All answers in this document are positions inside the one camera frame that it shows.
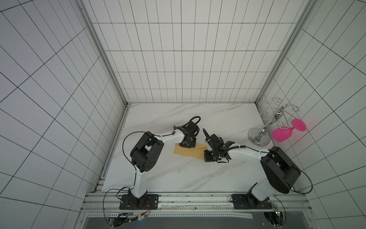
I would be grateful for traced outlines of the tan kraft envelope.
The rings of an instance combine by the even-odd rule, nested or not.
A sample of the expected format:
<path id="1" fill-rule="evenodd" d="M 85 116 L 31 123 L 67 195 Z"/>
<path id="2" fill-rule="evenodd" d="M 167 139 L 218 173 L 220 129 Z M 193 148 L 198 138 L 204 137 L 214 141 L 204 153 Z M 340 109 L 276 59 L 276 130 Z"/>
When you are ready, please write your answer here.
<path id="1" fill-rule="evenodd" d="M 206 144 L 196 143 L 195 148 L 183 148 L 178 144 L 175 145 L 173 153 L 176 155 L 187 156 L 204 160 L 204 152 L 208 150 Z"/>

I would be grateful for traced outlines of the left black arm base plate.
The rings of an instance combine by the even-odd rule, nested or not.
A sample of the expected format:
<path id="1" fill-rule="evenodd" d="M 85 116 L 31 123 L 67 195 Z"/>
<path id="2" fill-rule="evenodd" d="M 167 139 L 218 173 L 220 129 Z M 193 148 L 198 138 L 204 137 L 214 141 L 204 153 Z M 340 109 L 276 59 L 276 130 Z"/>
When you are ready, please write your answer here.
<path id="1" fill-rule="evenodd" d="M 136 198 L 132 194 L 122 195 L 120 210 L 156 210 L 158 208 L 159 195 L 144 194 L 141 198 Z"/>

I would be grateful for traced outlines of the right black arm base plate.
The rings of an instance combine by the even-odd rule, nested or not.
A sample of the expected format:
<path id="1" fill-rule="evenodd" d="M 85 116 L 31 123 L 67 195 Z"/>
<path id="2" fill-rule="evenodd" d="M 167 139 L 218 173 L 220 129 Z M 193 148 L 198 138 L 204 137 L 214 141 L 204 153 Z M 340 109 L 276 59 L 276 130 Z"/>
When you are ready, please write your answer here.
<path id="1" fill-rule="evenodd" d="M 265 201 L 257 200 L 252 194 L 233 194 L 229 199 L 233 203 L 235 210 L 271 210 L 271 203 L 268 203 L 269 198 Z"/>

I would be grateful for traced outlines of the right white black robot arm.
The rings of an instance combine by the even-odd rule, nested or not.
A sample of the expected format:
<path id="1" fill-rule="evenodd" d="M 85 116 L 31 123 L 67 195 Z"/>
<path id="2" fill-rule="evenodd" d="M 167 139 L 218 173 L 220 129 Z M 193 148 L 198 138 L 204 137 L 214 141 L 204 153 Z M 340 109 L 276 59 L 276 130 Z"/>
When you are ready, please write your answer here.
<path id="1" fill-rule="evenodd" d="M 204 151 L 205 162 L 226 163 L 241 160 L 262 167 L 266 177 L 256 182 L 246 194 L 233 194 L 231 201 L 239 209 L 270 209 L 269 197 L 277 192 L 288 194 L 302 174 L 301 169 L 279 147 L 260 151 L 233 141 L 224 142 L 204 129 L 205 141 L 211 148 Z"/>

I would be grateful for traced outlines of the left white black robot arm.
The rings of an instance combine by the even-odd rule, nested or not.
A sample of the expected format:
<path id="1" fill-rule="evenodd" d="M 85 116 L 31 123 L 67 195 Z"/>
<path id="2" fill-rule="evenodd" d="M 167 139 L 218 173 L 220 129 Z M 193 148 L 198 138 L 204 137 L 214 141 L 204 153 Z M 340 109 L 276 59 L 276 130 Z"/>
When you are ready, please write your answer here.
<path id="1" fill-rule="evenodd" d="M 157 163 L 165 145 L 178 145 L 182 148 L 195 148 L 196 137 L 199 134 L 198 123 L 200 116 L 194 116 L 186 124 L 176 127 L 164 134 L 144 132 L 140 140 L 130 152 L 131 164 L 134 166 L 135 178 L 132 189 L 128 191 L 128 205 L 138 209 L 147 201 L 147 172 Z"/>

